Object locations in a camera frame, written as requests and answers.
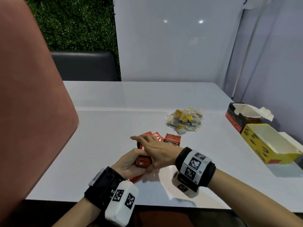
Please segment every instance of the white table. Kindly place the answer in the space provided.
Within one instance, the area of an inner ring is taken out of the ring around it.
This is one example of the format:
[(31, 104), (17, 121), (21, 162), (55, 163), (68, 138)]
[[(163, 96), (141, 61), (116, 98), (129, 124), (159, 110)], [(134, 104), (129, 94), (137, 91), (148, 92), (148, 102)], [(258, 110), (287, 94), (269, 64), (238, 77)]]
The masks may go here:
[[(182, 135), (181, 146), (209, 156), (218, 168), (256, 188), (292, 212), (303, 212), (303, 179), (279, 178), (263, 164), (225, 118), (231, 102), (211, 83), (66, 81), (80, 123), (74, 136), (27, 199), (72, 201), (82, 198), (89, 181), (136, 146), (131, 135), (147, 131), (175, 134), (165, 117), (175, 109), (203, 108), (204, 126)], [(188, 198), (171, 179), (170, 166), (137, 182), (138, 205), (229, 209), (208, 188)]]

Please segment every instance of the pink chair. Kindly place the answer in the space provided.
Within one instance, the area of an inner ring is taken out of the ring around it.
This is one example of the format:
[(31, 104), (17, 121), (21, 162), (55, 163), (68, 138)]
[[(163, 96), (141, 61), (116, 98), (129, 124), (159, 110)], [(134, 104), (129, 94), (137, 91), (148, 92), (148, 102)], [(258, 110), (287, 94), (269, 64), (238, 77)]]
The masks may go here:
[(24, 0), (0, 0), (0, 222), (26, 198), (78, 115)]

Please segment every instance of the artificial grass wall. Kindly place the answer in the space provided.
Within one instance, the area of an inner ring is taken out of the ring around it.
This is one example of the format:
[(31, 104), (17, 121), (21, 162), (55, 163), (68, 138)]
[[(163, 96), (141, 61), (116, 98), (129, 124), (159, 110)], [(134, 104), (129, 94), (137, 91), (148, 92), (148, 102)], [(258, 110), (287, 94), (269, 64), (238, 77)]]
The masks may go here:
[(113, 0), (25, 0), (50, 50), (106, 50), (120, 79)]

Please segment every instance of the black wristband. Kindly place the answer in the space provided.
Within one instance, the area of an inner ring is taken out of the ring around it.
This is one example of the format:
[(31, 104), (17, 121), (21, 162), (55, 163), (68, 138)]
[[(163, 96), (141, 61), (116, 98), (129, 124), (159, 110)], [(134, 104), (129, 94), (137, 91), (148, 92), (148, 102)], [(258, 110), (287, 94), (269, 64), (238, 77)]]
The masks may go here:
[(120, 182), (125, 179), (109, 166), (84, 193), (84, 197), (101, 210), (106, 210)]
[[(189, 147), (184, 148), (180, 154), (178, 155), (178, 157), (176, 158), (176, 168), (178, 169), (178, 171), (181, 170), (182, 164), (185, 161), (186, 157), (188, 156), (188, 154), (192, 151), (192, 149), (190, 149)], [(202, 176), (200, 178), (200, 181), (198, 183), (198, 186), (203, 186), (203, 187), (207, 187), (210, 180), (212, 179), (214, 172), (216, 171), (216, 166), (213, 162), (210, 162), (204, 172), (202, 173)]]

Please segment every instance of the person's left hand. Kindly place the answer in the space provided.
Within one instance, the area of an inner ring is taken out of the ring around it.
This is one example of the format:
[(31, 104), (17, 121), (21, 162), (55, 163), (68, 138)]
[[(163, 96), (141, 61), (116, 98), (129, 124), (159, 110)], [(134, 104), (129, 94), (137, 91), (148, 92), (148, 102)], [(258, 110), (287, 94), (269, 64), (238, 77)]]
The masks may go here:
[(118, 172), (123, 178), (129, 179), (145, 173), (144, 168), (137, 167), (134, 162), (139, 155), (148, 156), (145, 150), (132, 149), (123, 155), (114, 165), (112, 169)]

